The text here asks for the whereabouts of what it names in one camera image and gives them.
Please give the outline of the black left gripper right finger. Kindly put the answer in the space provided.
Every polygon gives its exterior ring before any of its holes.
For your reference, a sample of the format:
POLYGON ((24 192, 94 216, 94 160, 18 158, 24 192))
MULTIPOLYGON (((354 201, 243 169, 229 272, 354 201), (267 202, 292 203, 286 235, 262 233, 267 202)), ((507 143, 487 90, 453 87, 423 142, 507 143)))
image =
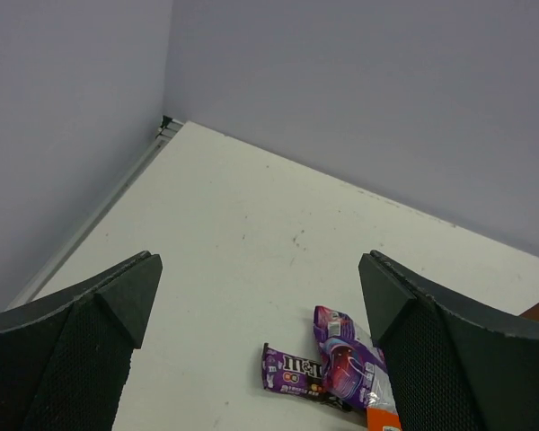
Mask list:
POLYGON ((539 430, 539 321, 426 279, 379 251, 358 272, 404 430, 539 430))

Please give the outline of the purple snack bag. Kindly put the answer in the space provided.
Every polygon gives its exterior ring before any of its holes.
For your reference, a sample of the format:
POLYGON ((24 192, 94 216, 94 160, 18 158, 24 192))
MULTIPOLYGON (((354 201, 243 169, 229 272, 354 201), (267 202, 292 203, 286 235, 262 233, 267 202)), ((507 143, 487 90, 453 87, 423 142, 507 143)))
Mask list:
POLYGON ((327 391, 354 409, 395 412, 395 402, 382 350, 346 313, 314 307, 314 338, 327 391))

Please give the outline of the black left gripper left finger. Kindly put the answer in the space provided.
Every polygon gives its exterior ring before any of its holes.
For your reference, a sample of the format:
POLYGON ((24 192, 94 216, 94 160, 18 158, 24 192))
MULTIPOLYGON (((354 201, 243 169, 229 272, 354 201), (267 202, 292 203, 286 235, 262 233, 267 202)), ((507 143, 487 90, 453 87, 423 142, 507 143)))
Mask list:
POLYGON ((0 430, 110 430, 163 271, 142 251, 0 313, 0 430))

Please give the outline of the orange Fox's candy bag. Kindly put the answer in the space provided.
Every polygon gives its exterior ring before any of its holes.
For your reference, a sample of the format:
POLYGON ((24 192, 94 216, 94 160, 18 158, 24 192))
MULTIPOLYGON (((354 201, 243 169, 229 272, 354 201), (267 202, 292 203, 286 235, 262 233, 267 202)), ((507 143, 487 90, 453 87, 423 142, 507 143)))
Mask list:
POLYGON ((368 431, 402 431, 399 416, 386 409, 367 407, 368 431))

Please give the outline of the purple M&M's candy pack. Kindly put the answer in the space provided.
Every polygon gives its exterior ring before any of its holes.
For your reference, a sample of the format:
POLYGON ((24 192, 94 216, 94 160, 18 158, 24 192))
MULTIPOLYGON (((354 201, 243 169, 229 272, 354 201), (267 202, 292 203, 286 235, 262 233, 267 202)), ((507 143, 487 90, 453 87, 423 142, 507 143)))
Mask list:
POLYGON ((353 410, 347 402, 326 391, 319 362, 281 352, 268 343, 261 351, 261 381, 266 391, 291 395, 342 412, 353 410))

